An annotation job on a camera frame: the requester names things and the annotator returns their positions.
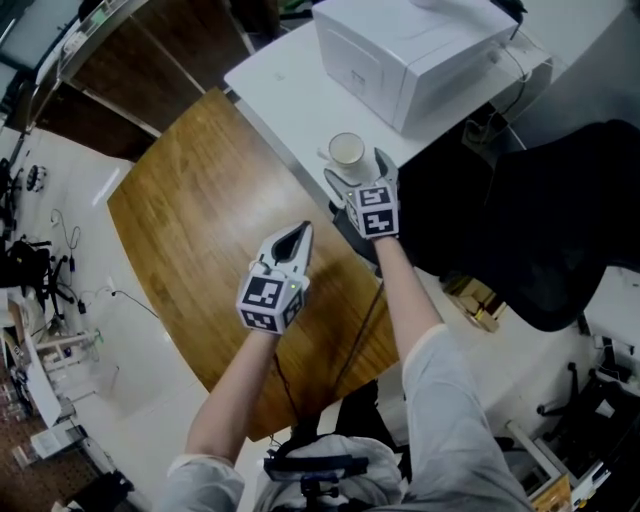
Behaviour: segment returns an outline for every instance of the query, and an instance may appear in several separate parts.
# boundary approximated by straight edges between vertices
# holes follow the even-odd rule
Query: wall
[[[64,27],[78,14],[81,0],[35,0],[16,23],[2,52],[34,69]]]
[[[513,124],[524,145],[616,118],[640,127],[640,20],[624,9],[598,40]]]
[[[626,0],[523,0],[524,27],[566,66],[624,9]]]

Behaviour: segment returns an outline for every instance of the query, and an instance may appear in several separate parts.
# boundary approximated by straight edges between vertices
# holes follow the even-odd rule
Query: chair backrest
[[[637,214],[619,213],[640,203],[616,205],[640,193],[621,190],[638,182],[639,140],[637,129],[615,121],[502,156],[479,229],[469,232],[456,266],[537,329],[573,323],[607,265],[640,264],[620,236],[633,232]]]

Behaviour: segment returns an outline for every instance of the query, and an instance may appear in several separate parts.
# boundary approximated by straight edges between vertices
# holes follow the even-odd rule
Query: white sleeve
[[[235,512],[244,481],[224,460],[206,455],[182,455],[169,469],[169,478],[154,512]]]

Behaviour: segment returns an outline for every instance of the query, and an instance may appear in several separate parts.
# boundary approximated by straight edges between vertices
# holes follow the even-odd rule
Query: wood grain surface
[[[234,304],[260,244],[278,229],[310,220],[310,301],[278,355],[303,416],[335,400],[331,388],[377,282],[220,91],[203,96],[162,135],[113,194],[109,209],[151,304],[207,389],[247,335]],[[337,397],[396,360],[383,298]],[[293,411],[272,368],[249,437],[257,440],[292,424]]]

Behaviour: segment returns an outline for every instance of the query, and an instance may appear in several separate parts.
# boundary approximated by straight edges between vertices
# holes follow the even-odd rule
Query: white floor
[[[8,157],[15,138],[8,130],[0,134],[0,156]],[[133,501],[148,510],[207,393],[157,319],[126,298],[112,298],[104,290],[97,296],[93,293],[111,286],[147,303],[106,206],[131,164],[39,131],[29,137],[17,167],[28,169],[34,164],[49,169],[49,181],[41,194],[24,193],[19,234],[50,239],[54,252],[62,255],[69,251],[61,225],[51,225],[51,210],[63,212],[69,235],[73,226],[80,226],[73,288],[89,309],[80,317],[75,308],[68,308],[68,316],[75,328],[100,329],[104,338],[98,346],[101,360],[120,368],[108,396],[91,396],[77,404],[79,421],[93,444],[106,451],[134,483]],[[539,429],[537,405],[568,395],[567,362],[575,361],[583,376],[592,366],[596,355],[592,342],[575,329],[541,333],[507,311],[498,333],[490,335],[461,316],[434,278],[421,274],[421,279],[467,356],[496,433],[509,419],[516,419],[528,432]],[[397,367],[381,378],[379,402],[393,434],[398,439],[406,437]],[[284,440],[286,433],[277,437]],[[247,481],[242,511],[251,509],[255,475],[267,447],[268,440],[247,442],[241,454],[238,468]]]

